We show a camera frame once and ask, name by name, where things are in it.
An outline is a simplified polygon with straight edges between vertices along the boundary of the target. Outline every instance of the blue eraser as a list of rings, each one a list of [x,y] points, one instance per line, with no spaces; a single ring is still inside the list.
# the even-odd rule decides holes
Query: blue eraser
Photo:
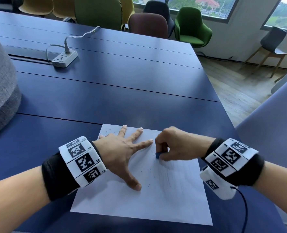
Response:
[[[162,153],[162,152],[157,152],[157,153],[155,153],[155,157],[156,157],[157,159],[159,159],[161,153]]]

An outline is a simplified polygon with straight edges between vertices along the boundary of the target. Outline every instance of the table top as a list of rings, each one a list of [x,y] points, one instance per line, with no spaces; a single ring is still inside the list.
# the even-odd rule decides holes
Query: table top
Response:
[[[3,45],[45,50],[49,44],[62,44],[68,34],[90,30],[0,12]],[[95,140],[103,123],[154,130],[173,125],[239,139],[189,44],[101,29],[69,46],[79,58],[65,69],[13,60],[23,97],[18,113],[0,132],[0,180],[41,165],[57,147],[76,137]],[[246,232],[286,232],[269,200],[250,187],[240,189],[249,209]],[[17,230],[240,232],[245,214],[241,196],[223,201],[206,186],[205,192],[213,226],[69,212],[72,193],[41,209]]]

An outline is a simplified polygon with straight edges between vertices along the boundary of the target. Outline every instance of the sheet of paper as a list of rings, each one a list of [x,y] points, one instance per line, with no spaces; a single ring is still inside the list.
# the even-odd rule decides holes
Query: sheet of paper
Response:
[[[100,134],[117,135],[120,129],[103,124]],[[126,137],[136,129],[128,127]],[[136,143],[155,139],[159,133],[144,129]],[[156,159],[155,152],[153,143],[130,159],[129,170],[141,183],[140,192],[107,171],[77,191],[70,211],[212,225],[198,160],[165,162]]]

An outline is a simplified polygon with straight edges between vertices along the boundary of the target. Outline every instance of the maroon chair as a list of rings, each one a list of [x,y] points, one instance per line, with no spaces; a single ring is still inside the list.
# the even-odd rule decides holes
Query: maroon chair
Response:
[[[166,19],[153,13],[135,13],[128,22],[131,33],[167,39],[168,29]]]

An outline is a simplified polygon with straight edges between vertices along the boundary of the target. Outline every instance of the electrical outlet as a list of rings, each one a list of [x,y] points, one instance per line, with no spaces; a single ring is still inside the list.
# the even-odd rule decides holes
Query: electrical outlet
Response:
[[[68,65],[70,65],[70,63],[74,61],[75,58],[77,57],[78,57],[78,52],[76,50],[70,49],[70,53],[62,52],[58,56],[56,56],[52,60],[52,64],[55,67],[65,68]]]

